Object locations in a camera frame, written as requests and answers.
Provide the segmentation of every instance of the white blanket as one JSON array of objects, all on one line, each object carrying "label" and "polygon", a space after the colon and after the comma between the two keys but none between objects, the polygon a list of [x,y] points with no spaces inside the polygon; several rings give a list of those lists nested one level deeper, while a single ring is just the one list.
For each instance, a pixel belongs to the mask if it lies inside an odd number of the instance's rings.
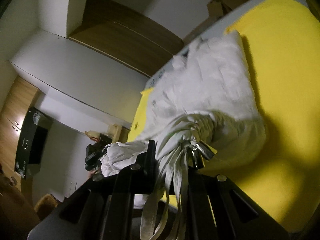
[{"label": "white blanket", "polygon": [[[179,203],[185,202],[188,186],[185,148],[202,139],[218,153],[206,163],[205,169],[217,170],[244,165],[259,153],[265,141],[263,120],[255,106],[241,37],[238,32],[221,39],[196,40],[189,46],[188,57],[175,56],[174,71],[165,73],[150,94],[147,119],[143,132],[128,147],[133,153],[114,144],[101,158],[102,173],[112,175],[134,163],[145,150],[149,139],[157,142],[156,160],[159,163],[155,191],[147,200],[141,223],[141,239],[156,239],[165,225],[153,235],[155,206],[172,179]],[[179,231],[184,235],[183,206],[172,229],[172,239]]]}]

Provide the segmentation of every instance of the yellow fabric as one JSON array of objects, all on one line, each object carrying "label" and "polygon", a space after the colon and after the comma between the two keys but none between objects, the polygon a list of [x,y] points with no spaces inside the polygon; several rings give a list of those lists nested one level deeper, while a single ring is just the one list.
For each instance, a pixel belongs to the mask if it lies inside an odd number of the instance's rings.
[{"label": "yellow fabric", "polygon": [[235,29],[268,138],[253,163],[221,172],[298,231],[320,201],[320,23],[294,0],[266,0],[226,32]]},{"label": "yellow fabric", "polygon": [[141,92],[141,100],[138,105],[136,114],[134,115],[132,126],[128,134],[128,140],[127,140],[128,142],[134,141],[135,138],[144,129],[144,126],[146,124],[147,103],[148,103],[149,95],[152,91],[153,91],[153,88],[149,88]]}]

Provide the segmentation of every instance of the screw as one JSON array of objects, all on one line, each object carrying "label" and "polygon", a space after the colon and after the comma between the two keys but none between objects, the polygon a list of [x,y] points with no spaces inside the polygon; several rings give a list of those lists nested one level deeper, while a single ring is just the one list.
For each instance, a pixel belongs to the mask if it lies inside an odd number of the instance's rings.
[{"label": "screw", "polygon": [[139,170],[141,168],[141,166],[137,163],[134,163],[130,166],[130,169],[133,171]]},{"label": "screw", "polygon": [[92,180],[95,181],[95,182],[100,181],[100,180],[102,180],[103,178],[104,178],[104,177],[103,177],[103,175],[102,175],[101,173],[96,173],[96,174],[94,174],[94,175],[92,176]]},{"label": "screw", "polygon": [[220,182],[224,182],[224,181],[227,180],[227,177],[225,175],[219,174],[217,176],[217,180],[220,181]]}]

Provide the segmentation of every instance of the black appliance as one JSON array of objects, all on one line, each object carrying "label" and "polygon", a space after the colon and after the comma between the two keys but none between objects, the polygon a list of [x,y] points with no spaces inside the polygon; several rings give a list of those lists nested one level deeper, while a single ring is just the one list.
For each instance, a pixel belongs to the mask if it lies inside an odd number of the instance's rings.
[{"label": "black appliance", "polygon": [[40,171],[44,144],[52,120],[34,107],[29,108],[19,137],[14,171],[24,179]]}]

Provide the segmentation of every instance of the white fabric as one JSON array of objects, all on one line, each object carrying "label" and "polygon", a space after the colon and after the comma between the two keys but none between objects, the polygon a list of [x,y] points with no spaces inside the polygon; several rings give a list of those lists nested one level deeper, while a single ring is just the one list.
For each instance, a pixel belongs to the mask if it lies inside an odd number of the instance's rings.
[{"label": "white fabric", "polygon": [[188,187],[185,148],[192,141],[201,139],[218,151],[206,164],[205,169],[209,170],[252,161],[265,141],[238,32],[221,39],[196,40],[189,46],[188,58],[175,56],[172,66],[174,71],[165,73],[149,96],[146,125],[137,140],[121,144],[122,147],[119,143],[116,147],[112,145],[101,159],[102,173],[109,176],[134,163],[149,139],[157,142],[159,174],[155,190],[144,207],[142,240],[156,239],[162,232],[168,202],[153,235],[156,204],[164,191],[168,193],[172,180],[178,214],[168,239],[175,239],[177,232],[178,239],[183,238]]}]

